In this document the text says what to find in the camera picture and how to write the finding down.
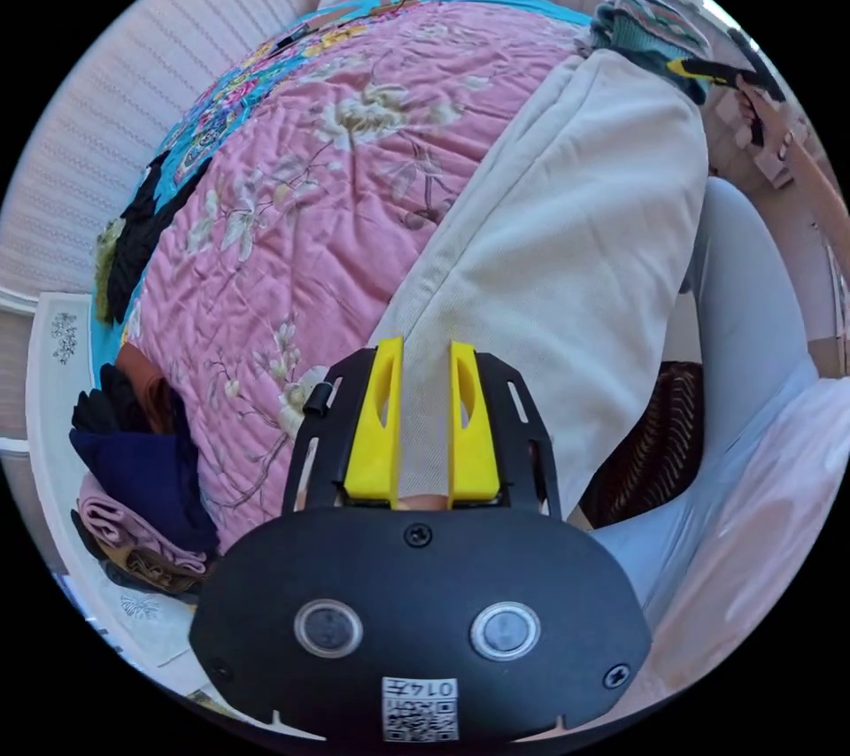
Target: folded clothes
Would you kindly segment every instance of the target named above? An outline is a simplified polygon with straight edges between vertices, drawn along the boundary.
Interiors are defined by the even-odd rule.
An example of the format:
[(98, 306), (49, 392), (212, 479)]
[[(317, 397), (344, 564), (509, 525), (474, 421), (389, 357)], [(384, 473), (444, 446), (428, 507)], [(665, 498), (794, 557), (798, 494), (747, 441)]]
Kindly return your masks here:
[(91, 473), (83, 476), (77, 510), (98, 542), (116, 549), (134, 546), (149, 550), (175, 567), (198, 574), (207, 568), (205, 552), (190, 552), (169, 541), (144, 517), (110, 497)]
[(115, 254), (124, 244), (122, 235), (127, 225), (134, 225), (146, 216), (153, 214), (156, 204), (153, 192), (159, 184), (162, 174), (162, 164), (165, 163), (170, 151), (163, 151), (155, 157), (145, 169), (145, 175), (139, 189), (133, 196), (127, 209), (117, 218), (107, 223), (103, 232), (97, 237), (95, 245), (95, 317), (104, 325), (111, 325), (114, 317), (109, 301), (109, 278)]
[(143, 547), (111, 547), (95, 538), (82, 517), (71, 511), (71, 522), (89, 555), (97, 561), (107, 579), (121, 588), (150, 593), (155, 590), (181, 602), (194, 604), (208, 575), (177, 567), (152, 550)]
[(121, 429), (109, 397), (101, 390), (80, 394), (73, 407), (71, 425), (95, 435), (108, 435)]
[(210, 160), (205, 160), (188, 178), (170, 201), (156, 209), (156, 188), (159, 183), (161, 165), (151, 164), (151, 171), (136, 192), (130, 206), (121, 218), (123, 230), (115, 243), (112, 267), (106, 283), (106, 299), (112, 317), (123, 322), (136, 285), (157, 247), (159, 237), (168, 228), (176, 213), (185, 206), (201, 178), (204, 177)]
[(95, 243), (95, 318), (102, 325), (112, 324), (112, 310), (106, 297), (106, 286), (112, 262), (115, 260), (115, 246), (121, 231), (127, 224), (123, 219), (113, 219), (97, 235)]
[(166, 540), (191, 552), (210, 552), (219, 539), (201, 504), (197, 447), (186, 409), (172, 393), (173, 435), (74, 429), (71, 444), (110, 497), (144, 517)]
[(100, 388), (109, 398), (120, 431), (137, 431), (150, 434), (151, 424), (139, 400), (133, 383), (112, 364), (100, 367)]
[(165, 376), (132, 343), (121, 346), (115, 368), (132, 385), (151, 430), (158, 435), (173, 434), (171, 388)]
[(622, 54), (681, 89), (697, 106), (708, 84), (670, 72), (671, 59), (710, 59), (706, 37), (678, 10), (660, 0), (604, 0), (593, 14), (591, 46)]

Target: light blue fabric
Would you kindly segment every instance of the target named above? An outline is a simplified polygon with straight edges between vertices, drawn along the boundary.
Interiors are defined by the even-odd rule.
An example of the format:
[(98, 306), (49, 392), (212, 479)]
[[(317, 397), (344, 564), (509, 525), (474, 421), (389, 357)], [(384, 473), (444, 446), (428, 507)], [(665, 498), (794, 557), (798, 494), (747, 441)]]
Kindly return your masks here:
[[(505, 6), (513, 6), (518, 9), (527, 10), (528, 12), (537, 12), (540, 15), (545, 15), (547, 18), (556, 19), (558, 21), (565, 21), (568, 24), (577, 24), (577, 25), (586, 25), (591, 21), (591, 17), (588, 15), (584, 15), (581, 12), (576, 12), (575, 10), (570, 10), (564, 6), (558, 6), (557, 4), (553, 4), (550, 1), (544, 0), (444, 0), (447, 3), (463, 3), (463, 2), (478, 2), (485, 4), (503, 4)], [(329, 6), (324, 10), (319, 10), (317, 12), (309, 12), (306, 15), (301, 16), (301, 18), (296, 19), (289, 27), (286, 28), (278, 38), (283, 38), (283, 36), (287, 33), (293, 33), (298, 29), (298, 25), (306, 20), (315, 18), (316, 15), (321, 14), (323, 12), (332, 12), (333, 10), (342, 9), (347, 6), (355, 5), (356, 9), (344, 15), (340, 21), (352, 21), (354, 19), (362, 18), (364, 15), (367, 15), (370, 10), (372, 10), (378, 3), (378, 0), (359, 0), (359, 1), (351, 1), (343, 4), (335, 4), (334, 6)], [(211, 157), (215, 151), (219, 149), (219, 147), (228, 139), (228, 137), (239, 128), (251, 115), (251, 111), (254, 106), (262, 100), (265, 95), (268, 94), (269, 90), (283, 77), (283, 75), (288, 72), (298, 68), (308, 61), (308, 58), (303, 57), (300, 53), (293, 54), (292, 52), (287, 52), (281, 58), (280, 62), (274, 63), (273, 65), (262, 69), (258, 72), (261, 80), (255, 86), (255, 88), (251, 91), (251, 93), (242, 99), (242, 101), (230, 108), (232, 112), (236, 113), (236, 116), (233, 118), (230, 125), (227, 129), (221, 133), (218, 140), (215, 144), (211, 145), (208, 148), (205, 148), (203, 153), (198, 157), (197, 163), (195, 165), (200, 165), (204, 159)], [(181, 119), (178, 124), (176, 124), (171, 131), (169, 131), (166, 139), (157, 149), (157, 154), (161, 153), (166, 148), (170, 146), (170, 154), (166, 158), (166, 161), (162, 165), (162, 177), (159, 180), (159, 184), (157, 186), (157, 209), (159, 209), (163, 204), (166, 204), (170, 201), (177, 193), (179, 187), (174, 182), (174, 175), (176, 173), (177, 168), (180, 163), (184, 160), (187, 153), (189, 152), (191, 146), (193, 145), (194, 137), (196, 134), (197, 123), (200, 120), (201, 116), (204, 112), (210, 107), (213, 103), (215, 97), (225, 88), (227, 85), (234, 80), (234, 78), (242, 72), (241, 66), (234, 66), (234, 68), (230, 69), (227, 73), (225, 73), (217, 82), (215, 88), (210, 91), (203, 99), (199, 100), (192, 108), (189, 110), (187, 115)], [(216, 122), (221, 122), (225, 119), (225, 113), (222, 112), (212, 118), (209, 124), (215, 124)], [(186, 125), (186, 127), (176, 136), (174, 137), (174, 132), (181, 126)], [(138, 190), (138, 185), (133, 189), (133, 195)], [(139, 297), (142, 291), (142, 285), (144, 281), (144, 275), (142, 279), (139, 281), (138, 286), (135, 288), (133, 292), (133, 296), (130, 299), (130, 305), (134, 305), (136, 299)], [(127, 320), (129, 318), (129, 314), (125, 317), (124, 322), (120, 325), (115, 324), (110, 327), (106, 327), (102, 325), (95, 319), (94, 313), (92, 312), (91, 316), (91, 331), (90, 331), (90, 339), (91, 339), (91, 358), (92, 365), (95, 370), (95, 384), (99, 387), (99, 373), (100, 367), (103, 364), (111, 364), (118, 357), (118, 351), (121, 346), (121, 336), (124, 333), (124, 327), (127, 324)]]
[(666, 505), (590, 533), (625, 570), (652, 629), (765, 432), (818, 379), (779, 249), (744, 194), (720, 178), (708, 179), (686, 283), (705, 394), (697, 478)]

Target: brown cloth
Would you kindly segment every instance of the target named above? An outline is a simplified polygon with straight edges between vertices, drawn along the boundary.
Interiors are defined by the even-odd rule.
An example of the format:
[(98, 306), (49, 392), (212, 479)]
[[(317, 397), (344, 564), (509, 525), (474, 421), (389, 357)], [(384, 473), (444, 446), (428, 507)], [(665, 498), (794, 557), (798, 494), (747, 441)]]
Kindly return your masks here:
[(188, 590), (198, 590), (204, 579), (209, 575), (199, 574), (185, 567), (178, 567), (158, 555), (153, 550), (138, 546), (112, 547), (96, 538), (97, 544), (103, 550), (104, 556), (124, 573), (141, 579), (156, 590), (167, 594), (183, 594)]
[(171, 388), (166, 377), (132, 343), (124, 343), (115, 359), (115, 368), (133, 385), (151, 430), (156, 435), (172, 435)]
[(702, 463), (702, 365), (661, 364), (649, 405), (591, 479), (579, 503), (594, 528), (665, 505), (693, 483)]

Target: yellow clamp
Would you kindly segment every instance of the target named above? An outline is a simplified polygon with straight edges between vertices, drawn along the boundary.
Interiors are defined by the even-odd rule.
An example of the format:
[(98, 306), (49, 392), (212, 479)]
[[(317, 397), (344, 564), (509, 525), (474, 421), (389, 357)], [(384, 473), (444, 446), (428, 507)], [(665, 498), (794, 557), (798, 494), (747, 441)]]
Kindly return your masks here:
[(354, 435), (344, 488), (353, 500), (398, 505), (404, 338), (378, 343)]
[[(344, 480), (354, 501), (398, 507), (403, 359), (402, 337), (378, 343)], [(452, 342), (449, 369), (449, 507), (491, 502), (498, 466), (473, 346)]]
[(705, 74), (693, 74), (691, 72), (686, 71), (682, 59), (671, 59), (667, 63), (667, 68), (671, 72), (673, 72), (673, 74), (678, 74), (681, 77), (690, 77), (697, 80), (704, 79), (706, 77)]
[(473, 346), (452, 342), (449, 369), (449, 507), (491, 502), (500, 490), (498, 466)]

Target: floral quilt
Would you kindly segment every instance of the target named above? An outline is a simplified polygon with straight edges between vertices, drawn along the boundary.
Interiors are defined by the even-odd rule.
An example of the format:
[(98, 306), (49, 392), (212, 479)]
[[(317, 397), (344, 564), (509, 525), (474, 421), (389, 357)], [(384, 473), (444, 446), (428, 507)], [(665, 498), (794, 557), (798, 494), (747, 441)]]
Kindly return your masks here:
[[(160, 239), (127, 336), (182, 395), (223, 552), (280, 514), (310, 390), (367, 343), (490, 146), (576, 53), (579, 32), (477, 3), (347, 23), (310, 37), (216, 150)], [(270, 47), (247, 64), (252, 77), (219, 86), (234, 110)], [(204, 110), (218, 123), (228, 114), (202, 99), (188, 118), (202, 154)]]

